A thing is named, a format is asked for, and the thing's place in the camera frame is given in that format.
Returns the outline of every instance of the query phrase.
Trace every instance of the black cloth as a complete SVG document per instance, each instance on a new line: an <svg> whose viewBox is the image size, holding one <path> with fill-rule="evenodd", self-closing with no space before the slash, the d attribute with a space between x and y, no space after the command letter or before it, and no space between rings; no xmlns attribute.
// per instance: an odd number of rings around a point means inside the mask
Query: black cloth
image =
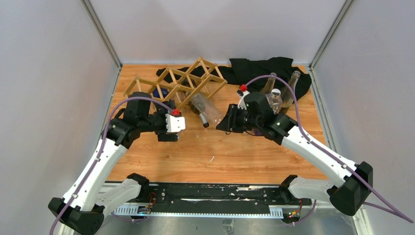
<svg viewBox="0 0 415 235"><path fill-rule="evenodd" d="M292 73L295 70L300 71L301 76L296 85L296 97L300 99L303 97L311 86L311 77L308 74L303 73L298 67L292 67L293 59L285 57L273 57L269 60L257 60L251 61L248 59L230 59L231 67L219 66L223 78L232 85L246 84L251 79L261 76L269 75L274 72L278 77L284 79L286 82L291 78ZM180 71L186 71L188 67L179 69ZM160 69L156 72L157 76L160 76L165 69ZM202 66L195 68L192 71L192 75L202 76L205 73ZM180 75L175 75L176 79L180 79ZM172 82L171 76L168 74L165 81ZM265 84L267 79L259 79L248 86L249 92L260 91ZM274 88L282 89L284 84L279 81L275 81Z"/></svg>

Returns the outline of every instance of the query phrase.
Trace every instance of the white bottle cap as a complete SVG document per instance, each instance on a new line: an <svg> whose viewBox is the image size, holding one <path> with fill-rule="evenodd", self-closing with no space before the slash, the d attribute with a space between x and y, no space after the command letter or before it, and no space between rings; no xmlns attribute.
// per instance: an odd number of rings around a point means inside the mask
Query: white bottle cap
<svg viewBox="0 0 415 235"><path fill-rule="evenodd" d="M273 95L281 95L281 91L279 89L276 89L276 88L275 89L272 89L271 93Z"/></svg>

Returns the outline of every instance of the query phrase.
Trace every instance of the white wall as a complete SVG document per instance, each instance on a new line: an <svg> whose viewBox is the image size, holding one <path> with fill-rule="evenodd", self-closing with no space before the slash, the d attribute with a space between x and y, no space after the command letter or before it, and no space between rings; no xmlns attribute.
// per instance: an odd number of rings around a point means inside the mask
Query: white wall
<svg viewBox="0 0 415 235"><path fill-rule="evenodd" d="M92 0L123 63L309 63L344 0Z"/></svg>
<svg viewBox="0 0 415 235"><path fill-rule="evenodd" d="M374 168L374 186L415 219L415 2L358 0L316 68L340 152ZM380 203L370 197L371 202ZM415 225L368 208L376 235Z"/></svg>
<svg viewBox="0 0 415 235"><path fill-rule="evenodd" d="M0 234L48 234L47 209L98 140L117 69L81 1L0 3Z"/></svg>

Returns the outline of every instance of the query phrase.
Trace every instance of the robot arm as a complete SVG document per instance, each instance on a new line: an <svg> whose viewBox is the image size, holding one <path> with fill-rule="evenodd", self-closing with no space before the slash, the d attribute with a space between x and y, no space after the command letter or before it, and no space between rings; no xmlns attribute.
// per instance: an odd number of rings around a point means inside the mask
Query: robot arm
<svg viewBox="0 0 415 235"><path fill-rule="evenodd" d="M254 92L240 94L240 96L243 97L243 102L240 101L239 105L230 104L224 119L216 126L216 129L235 133L252 129L259 130L266 139L299 153L328 177L328 180L314 180L290 175L280 186L281 197L286 199L286 202L294 198L323 200L330 202L344 214L355 215L369 196L370 190L360 183L346 167L349 166L370 185L373 180L372 167L365 162L356 164L344 158L304 132L310 141L335 154L345 163L345 165L340 165L312 145L304 137L295 120L285 114L275 115L264 95Z"/></svg>
<svg viewBox="0 0 415 235"><path fill-rule="evenodd" d="M130 97L149 97L146 93L133 93ZM170 108L174 107L173 101L165 102ZM111 170L118 160L130 148L134 140L140 137L142 132L155 132L159 141L177 141L177 133L185 129L184 117L171 115L161 106L156 105L157 111L149 114L150 102L146 100L133 100L127 102L127 107L120 110L110 122L110 128L106 136L105 145L98 161L102 139L99 140L88 164L75 183L64 194L63 198L52 198L48 208L57 216L69 199L74 199L64 212L60 222L83 235L93 235L101 227L104 218L116 208L133 198L148 196L149 180L138 174L131 174L117 187L98 195L99 190L108 178ZM95 164L89 177L85 178L91 166ZM83 182L77 194L75 190Z"/></svg>

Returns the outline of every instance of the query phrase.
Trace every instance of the red component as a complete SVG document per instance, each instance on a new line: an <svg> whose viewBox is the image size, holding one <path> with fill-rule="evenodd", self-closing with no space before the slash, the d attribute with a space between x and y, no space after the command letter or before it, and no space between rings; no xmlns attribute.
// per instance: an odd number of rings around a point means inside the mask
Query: red component
<svg viewBox="0 0 415 235"><path fill-rule="evenodd" d="M179 115L180 111L178 109L173 109L173 111L171 112L171 115Z"/></svg>
<svg viewBox="0 0 415 235"><path fill-rule="evenodd" d="M245 84L242 84L241 87L239 88L242 92L248 90L248 87L245 86Z"/></svg>

